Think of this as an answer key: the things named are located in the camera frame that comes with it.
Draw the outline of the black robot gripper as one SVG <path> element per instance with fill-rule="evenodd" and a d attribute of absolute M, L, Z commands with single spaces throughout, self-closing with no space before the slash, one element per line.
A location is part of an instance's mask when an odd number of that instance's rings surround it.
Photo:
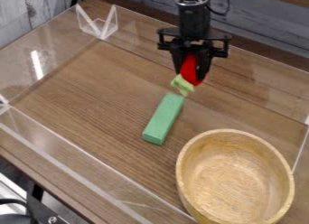
<path fill-rule="evenodd" d="M 215 10 L 209 3 L 178 3 L 180 23 L 177 27 L 157 30 L 158 49 L 170 51 L 176 72 L 180 73 L 186 51 L 200 51 L 196 76 L 204 81 L 213 57 L 228 58 L 232 36 L 215 33 L 211 29 L 211 17 Z"/>

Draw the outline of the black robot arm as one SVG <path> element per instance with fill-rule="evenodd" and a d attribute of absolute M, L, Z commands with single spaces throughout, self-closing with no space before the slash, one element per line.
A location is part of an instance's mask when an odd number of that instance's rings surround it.
<path fill-rule="evenodd" d="M 177 27 L 157 30 L 158 49 L 169 51 L 176 72 L 198 86 L 211 71 L 215 58 L 228 58 L 232 35 L 213 32 L 212 14 L 227 15 L 212 8 L 211 0 L 176 0 L 180 9 Z"/>

